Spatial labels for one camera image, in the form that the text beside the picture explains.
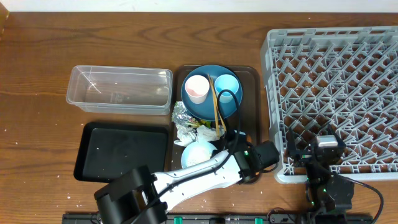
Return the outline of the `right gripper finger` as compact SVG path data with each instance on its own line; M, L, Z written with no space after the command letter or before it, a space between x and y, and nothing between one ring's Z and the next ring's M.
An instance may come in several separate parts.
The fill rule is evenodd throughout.
M343 140L339 137L339 135L336 134L335 130L331 127L331 124L327 126L327 133L328 135L332 135L335 137L337 145L344 145L345 143Z
M292 128L289 128L287 133L287 151L288 152L295 152L297 150L296 143L295 143L295 136Z

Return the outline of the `white napkin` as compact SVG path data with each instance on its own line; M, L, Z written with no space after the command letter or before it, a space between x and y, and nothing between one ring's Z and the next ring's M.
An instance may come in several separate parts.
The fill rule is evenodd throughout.
M224 129L219 126L219 132L216 132L216 128L207 128L204 125L199 126L197 129L196 141L200 142L212 142L217 141L225 133Z

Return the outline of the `green snack wrapper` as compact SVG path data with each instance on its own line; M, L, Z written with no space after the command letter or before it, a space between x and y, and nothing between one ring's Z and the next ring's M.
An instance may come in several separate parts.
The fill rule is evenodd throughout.
M202 119L191 118L189 120L189 124L192 128L198 128L199 126L204 125L207 128L211 128L211 121L205 121Z

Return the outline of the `aluminium foil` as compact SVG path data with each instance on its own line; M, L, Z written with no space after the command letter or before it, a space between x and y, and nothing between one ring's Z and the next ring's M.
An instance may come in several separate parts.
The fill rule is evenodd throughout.
M174 141L174 144L186 147L196 141L196 128L200 124L193 116L189 115L182 101L177 101L174 104L172 122L177 128L177 140Z

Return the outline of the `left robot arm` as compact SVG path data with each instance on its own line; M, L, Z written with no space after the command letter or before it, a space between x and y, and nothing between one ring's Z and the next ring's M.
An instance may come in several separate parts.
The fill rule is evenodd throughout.
M245 184L279 162L272 141L253 146L242 133L207 161L169 172L130 170L95 194L102 223L162 223L181 202L203 192Z

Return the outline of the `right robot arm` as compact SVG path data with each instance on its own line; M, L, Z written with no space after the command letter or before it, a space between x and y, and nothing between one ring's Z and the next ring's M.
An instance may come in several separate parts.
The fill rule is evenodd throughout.
M295 133L287 134L287 153L295 167L303 167L307 180L306 197L312 208L297 216L295 223L347 223L346 211L352 208L354 183L330 172L346 144L328 126L327 134L316 136L305 149L295 143Z

